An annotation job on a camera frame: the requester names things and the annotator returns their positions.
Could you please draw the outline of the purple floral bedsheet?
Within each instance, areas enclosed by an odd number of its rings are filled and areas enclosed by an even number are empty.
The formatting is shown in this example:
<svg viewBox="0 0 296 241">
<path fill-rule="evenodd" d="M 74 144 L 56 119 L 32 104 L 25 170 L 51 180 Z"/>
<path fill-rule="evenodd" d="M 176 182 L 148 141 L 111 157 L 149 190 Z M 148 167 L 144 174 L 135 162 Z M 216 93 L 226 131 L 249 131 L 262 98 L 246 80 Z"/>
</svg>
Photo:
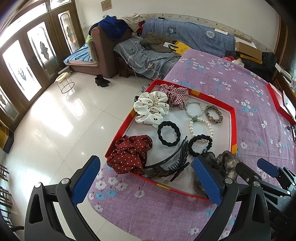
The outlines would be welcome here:
<svg viewBox="0 0 296 241">
<path fill-rule="evenodd" d="M 268 83 L 257 74 L 225 59 L 190 49 L 163 80 L 202 92 L 234 107 L 237 125 L 235 155 L 263 181 L 277 184 L 274 178 L 257 167 L 260 158 L 295 171 L 291 125 L 276 110 L 267 89 Z M 190 118 L 189 130 L 193 137 L 189 140 L 187 160 L 192 168 L 197 153 L 211 152 L 211 124 L 222 123 L 223 116 L 216 106 L 203 108 L 199 102 L 188 101 L 182 110 Z M 195 134 L 193 125 L 199 122 L 207 124 L 210 135 Z M 173 143 L 163 139 L 164 126 L 170 126 L 176 132 L 177 139 Z M 165 146 L 172 147 L 180 141 L 180 130 L 171 121 L 163 121 L 157 133 Z M 193 145 L 199 141 L 208 143 L 201 152 L 196 152 Z M 117 174 L 107 163 L 100 169 L 87 199 L 103 218 L 142 240 L 194 240 L 217 206 L 210 199 L 170 191 L 131 172 Z"/>
</svg>

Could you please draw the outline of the black comb headbands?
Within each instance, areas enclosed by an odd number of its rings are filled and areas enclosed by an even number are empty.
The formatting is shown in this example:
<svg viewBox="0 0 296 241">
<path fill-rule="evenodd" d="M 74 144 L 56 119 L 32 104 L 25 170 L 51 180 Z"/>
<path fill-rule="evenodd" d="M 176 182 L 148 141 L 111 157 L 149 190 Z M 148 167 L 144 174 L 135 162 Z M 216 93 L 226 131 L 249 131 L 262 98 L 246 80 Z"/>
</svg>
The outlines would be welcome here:
<svg viewBox="0 0 296 241">
<path fill-rule="evenodd" d="M 178 148 L 169 157 L 156 164 L 146 166 L 145 177 L 152 180 L 153 178 L 165 178 L 172 176 L 170 182 L 173 182 L 189 165 L 188 155 L 188 137 L 186 136 Z"/>
</svg>

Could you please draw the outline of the red box lid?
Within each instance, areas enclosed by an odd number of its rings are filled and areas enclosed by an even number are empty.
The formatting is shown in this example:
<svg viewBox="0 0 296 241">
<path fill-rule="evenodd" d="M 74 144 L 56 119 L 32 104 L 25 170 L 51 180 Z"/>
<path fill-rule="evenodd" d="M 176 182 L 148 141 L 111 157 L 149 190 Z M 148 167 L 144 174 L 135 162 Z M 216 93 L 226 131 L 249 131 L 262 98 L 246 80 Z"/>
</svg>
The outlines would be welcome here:
<svg viewBox="0 0 296 241">
<path fill-rule="evenodd" d="M 295 125 L 295 117 L 292 117 L 291 112 L 287 109 L 282 93 L 276 89 L 272 84 L 267 85 L 267 89 L 271 94 L 276 110 L 291 124 Z"/>
</svg>

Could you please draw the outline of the red polka dot scrunchie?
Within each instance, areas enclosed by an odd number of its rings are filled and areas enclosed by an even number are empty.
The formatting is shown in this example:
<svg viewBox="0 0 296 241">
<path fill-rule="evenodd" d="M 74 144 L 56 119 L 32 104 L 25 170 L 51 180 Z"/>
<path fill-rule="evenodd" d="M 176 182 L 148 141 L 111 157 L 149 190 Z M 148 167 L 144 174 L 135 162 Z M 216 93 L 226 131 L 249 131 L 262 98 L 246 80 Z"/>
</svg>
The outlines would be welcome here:
<svg viewBox="0 0 296 241">
<path fill-rule="evenodd" d="M 115 149 L 107 157 L 107 165 L 117 174 L 144 175 L 147 153 L 152 148 L 148 135 L 123 136 L 115 142 Z"/>
</svg>

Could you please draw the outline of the red tray box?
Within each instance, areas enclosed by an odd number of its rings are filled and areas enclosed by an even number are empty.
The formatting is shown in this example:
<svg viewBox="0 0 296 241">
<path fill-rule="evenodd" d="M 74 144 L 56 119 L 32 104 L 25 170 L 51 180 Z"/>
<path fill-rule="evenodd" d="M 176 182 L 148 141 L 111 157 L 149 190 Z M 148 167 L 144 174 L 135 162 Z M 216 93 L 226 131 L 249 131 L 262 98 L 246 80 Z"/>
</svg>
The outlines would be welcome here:
<svg viewBox="0 0 296 241">
<path fill-rule="evenodd" d="M 174 85 L 174 87 L 182 87 L 172 82 L 165 80 L 154 80 L 146 92 L 154 92 L 159 89 L 161 84 Z M 189 96 L 186 102 L 199 102 L 201 107 L 205 108 L 208 105 L 214 105 L 217 109 L 220 110 L 223 116 L 222 123 L 211 124 L 213 128 L 213 145 L 210 149 L 214 154 L 221 154 L 223 151 L 228 150 L 233 154 L 236 153 L 237 149 L 237 125 L 236 125 L 236 114 L 234 107 L 217 100 L 213 97 L 210 97 L 202 92 L 198 92 L 193 89 L 186 88 L 189 92 Z M 152 139 L 152 149 L 147 153 L 147 164 L 146 166 L 156 164 L 160 161 L 163 161 L 165 158 L 169 157 L 178 146 L 181 144 L 182 140 L 187 136 L 190 140 L 193 136 L 189 130 L 190 118 L 186 115 L 185 110 L 179 109 L 177 107 L 170 107 L 168 114 L 164 117 L 164 121 L 171 121 L 175 123 L 178 129 L 180 130 L 181 137 L 180 141 L 172 147 L 165 146 L 161 143 L 158 138 L 157 130 L 158 128 L 153 127 L 152 125 L 143 125 L 135 122 L 135 117 L 137 113 L 132 110 L 124 120 L 123 124 L 117 131 L 114 136 L 105 157 L 111 155 L 112 151 L 115 149 L 115 142 L 122 136 L 138 136 L 138 135 L 148 135 Z M 207 128 L 207 124 L 204 123 L 195 123 L 193 125 L 195 134 L 204 134 L 210 135 L 210 131 Z M 177 139 L 176 132 L 170 126 L 164 126 L 162 129 L 162 137 L 165 141 L 173 143 Z M 207 145 L 208 142 L 203 143 L 199 141 L 193 145 L 194 150 L 201 152 Z M 142 178 L 145 181 L 151 182 L 157 186 L 163 187 L 173 192 L 184 194 L 186 196 L 191 196 L 194 198 L 200 198 L 204 200 L 209 200 L 206 195 L 198 194 L 194 191 L 193 181 L 195 173 L 193 168 L 187 166 L 186 169 L 173 181 L 170 182 L 172 176 L 165 178 L 153 178 L 152 180 L 145 177 L 145 174 L 139 176 L 135 173 L 132 173 L 138 178 Z"/>
</svg>

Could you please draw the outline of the red plaid scrunchie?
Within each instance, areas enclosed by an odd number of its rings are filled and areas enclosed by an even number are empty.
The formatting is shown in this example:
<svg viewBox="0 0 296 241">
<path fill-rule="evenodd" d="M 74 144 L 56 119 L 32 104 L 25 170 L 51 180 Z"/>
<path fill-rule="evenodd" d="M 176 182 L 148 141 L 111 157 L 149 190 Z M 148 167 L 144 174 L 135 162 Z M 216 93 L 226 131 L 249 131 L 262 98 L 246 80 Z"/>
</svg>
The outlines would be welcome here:
<svg viewBox="0 0 296 241">
<path fill-rule="evenodd" d="M 189 92 L 184 87 L 174 87 L 174 85 L 161 84 L 159 91 L 165 93 L 168 97 L 168 104 L 179 109 L 185 109 L 186 100 Z"/>
</svg>

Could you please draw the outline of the white cherry scrunchie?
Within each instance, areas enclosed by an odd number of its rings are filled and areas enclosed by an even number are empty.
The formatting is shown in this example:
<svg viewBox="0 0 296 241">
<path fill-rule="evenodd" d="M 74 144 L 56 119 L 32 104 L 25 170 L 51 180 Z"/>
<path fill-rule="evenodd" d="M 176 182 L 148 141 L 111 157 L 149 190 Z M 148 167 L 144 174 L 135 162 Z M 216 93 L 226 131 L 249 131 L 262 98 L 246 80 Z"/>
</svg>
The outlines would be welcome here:
<svg viewBox="0 0 296 241">
<path fill-rule="evenodd" d="M 137 113 L 135 121 L 157 128 L 170 110 L 167 101 L 168 96 L 161 91 L 142 93 L 133 105 L 133 109 Z"/>
</svg>

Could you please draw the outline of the cardboard box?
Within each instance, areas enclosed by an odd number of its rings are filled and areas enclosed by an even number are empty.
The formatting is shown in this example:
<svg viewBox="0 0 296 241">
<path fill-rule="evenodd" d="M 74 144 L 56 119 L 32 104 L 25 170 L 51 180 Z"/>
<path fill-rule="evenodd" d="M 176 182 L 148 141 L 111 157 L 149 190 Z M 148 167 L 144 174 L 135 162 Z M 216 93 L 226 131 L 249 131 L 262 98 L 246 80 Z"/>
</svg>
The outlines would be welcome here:
<svg viewBox="0 0 296 241">
<path fill-rule="evenodd" d="M 256 49 L 243 42 L 235 43 L 235 51 L 242 53 L 244 55 L 250 56 L 252 58 L 255 58 L 257 60 L 262 60 L 262 52 L 259 49 Z"/>
</svg>

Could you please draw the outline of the grey patterned bedsheet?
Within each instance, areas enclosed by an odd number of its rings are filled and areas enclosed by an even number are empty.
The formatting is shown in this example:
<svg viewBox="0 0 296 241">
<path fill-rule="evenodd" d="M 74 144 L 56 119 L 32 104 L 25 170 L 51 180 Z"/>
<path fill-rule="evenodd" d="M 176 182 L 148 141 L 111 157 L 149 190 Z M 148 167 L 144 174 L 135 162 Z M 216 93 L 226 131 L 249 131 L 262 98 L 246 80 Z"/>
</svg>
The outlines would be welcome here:
<svg viewBox="0 0 296 241">
<path fill-rule="evenodd" d="M 116 44 L 113 50 L 132 68 L 133 73 L 149 79 L 164 79 L 181 56 L 146 50 L 140 44 L 141 40 L 141 37 L 131 37 Z"/>
</svg>

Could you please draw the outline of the blue grey quilt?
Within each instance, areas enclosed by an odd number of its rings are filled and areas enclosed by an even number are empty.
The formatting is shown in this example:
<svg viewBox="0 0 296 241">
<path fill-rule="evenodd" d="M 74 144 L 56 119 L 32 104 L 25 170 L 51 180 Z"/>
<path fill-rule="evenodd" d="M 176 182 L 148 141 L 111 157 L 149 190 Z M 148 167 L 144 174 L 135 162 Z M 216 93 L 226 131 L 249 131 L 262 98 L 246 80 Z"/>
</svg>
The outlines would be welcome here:
<svg viewBox="0 0 296 241">
<path fill-rule="evenodd" d="M 235 38 L 232 34 L 224 35 L 214 28 L 190 22 L 149 19 L 143 25 L 142 38 L 146 33 L 158 33 L 211 55 L 223 57 L 226 51 L 235 50 Z"/>
</svg>

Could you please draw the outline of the blue striped cushion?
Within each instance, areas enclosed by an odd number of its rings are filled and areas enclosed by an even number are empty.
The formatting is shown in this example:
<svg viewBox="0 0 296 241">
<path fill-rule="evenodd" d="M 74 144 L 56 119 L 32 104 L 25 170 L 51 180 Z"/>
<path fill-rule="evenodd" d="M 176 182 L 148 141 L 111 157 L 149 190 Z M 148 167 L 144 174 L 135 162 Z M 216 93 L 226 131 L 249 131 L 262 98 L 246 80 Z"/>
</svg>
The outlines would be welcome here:
<svg viewBox="0 0 296 241">
<path fill-rule="evenodd" d="M 66 64 L 69 61 L 84 61 L 84 62 L 91 62 L 92 57 L 89 53 L 88 44 L 84 44 L 80 49 L 78 49 L 76 52 L 68 56 L 66 59 L 63 60 L 63 62 Z"/>
</svg>

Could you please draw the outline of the yellow paper bag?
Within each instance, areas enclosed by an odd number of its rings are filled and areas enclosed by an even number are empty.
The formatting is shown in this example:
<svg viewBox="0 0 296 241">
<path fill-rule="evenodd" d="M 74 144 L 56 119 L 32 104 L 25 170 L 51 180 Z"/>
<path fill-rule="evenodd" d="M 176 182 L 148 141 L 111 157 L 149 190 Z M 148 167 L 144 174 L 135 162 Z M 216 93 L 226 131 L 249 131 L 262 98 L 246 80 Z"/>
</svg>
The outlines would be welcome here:
<svg viewBox="0 0 296 241">
<path fill-rule="evenodd" d="M 179 55 L 183 55 L 187 50 L 191 49 L 191 47 L 180 41 L 175 41 L 174 44 L 165 42 L 163 46 L 171 49 L 172 52 L 177 53 Z"/>
</svg>

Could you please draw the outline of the wooden glass door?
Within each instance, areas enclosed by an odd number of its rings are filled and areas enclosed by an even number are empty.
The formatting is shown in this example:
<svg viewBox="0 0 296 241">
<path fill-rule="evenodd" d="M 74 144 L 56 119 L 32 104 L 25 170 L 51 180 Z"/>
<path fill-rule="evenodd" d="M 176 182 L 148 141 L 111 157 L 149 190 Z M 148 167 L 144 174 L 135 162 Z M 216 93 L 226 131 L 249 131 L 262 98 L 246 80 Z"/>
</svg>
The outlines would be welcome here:
<svg viewBox="0 0 296 241">
<path fill-rule="evenodd" d="M 1 32 L 1 121 L 16 129 L 84 44 L 75 1 L 27 1 Z"/>
</svg>

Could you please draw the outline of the olive green jacket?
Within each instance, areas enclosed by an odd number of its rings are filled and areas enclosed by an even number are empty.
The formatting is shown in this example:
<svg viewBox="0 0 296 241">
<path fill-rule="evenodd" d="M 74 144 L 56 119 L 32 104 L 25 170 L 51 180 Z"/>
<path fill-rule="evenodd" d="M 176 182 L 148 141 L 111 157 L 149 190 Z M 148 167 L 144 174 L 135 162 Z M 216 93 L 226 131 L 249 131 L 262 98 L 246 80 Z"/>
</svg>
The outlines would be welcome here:
<svg viewBox="0 0 296 241">
<path fill-rule="evenodd" d="M 172 50 L 169 47 L 165 47 L 165 43 L 175 44 L 177 40 L 168 37 L 163 34 L 147 32 L 143 40 L 141 40 L 140 44 L 146 50 L 152 50 L 159 53 L 171 53 Z"/>
</svg>

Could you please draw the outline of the blue jacket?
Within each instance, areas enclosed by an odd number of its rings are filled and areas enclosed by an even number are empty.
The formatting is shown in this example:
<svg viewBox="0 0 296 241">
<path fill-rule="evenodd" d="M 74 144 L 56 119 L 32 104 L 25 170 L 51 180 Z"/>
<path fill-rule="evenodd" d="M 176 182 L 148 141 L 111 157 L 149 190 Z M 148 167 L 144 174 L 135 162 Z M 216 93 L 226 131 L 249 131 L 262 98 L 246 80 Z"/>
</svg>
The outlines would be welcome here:
<svg viewBox="0 0 296 241">
<path fill-rule="evenodd" d="M 126 31 L 131 30 L 124 20 L 117 19 L 116 16 L 109 15 L 107 15 L 103 20 L 95 23 L 89 29 L 88 35 L 91 36 L 91 31 L 95 27 L 102 28 L 111 40 L 118 40 L 125 34 Z"/>
</svg>

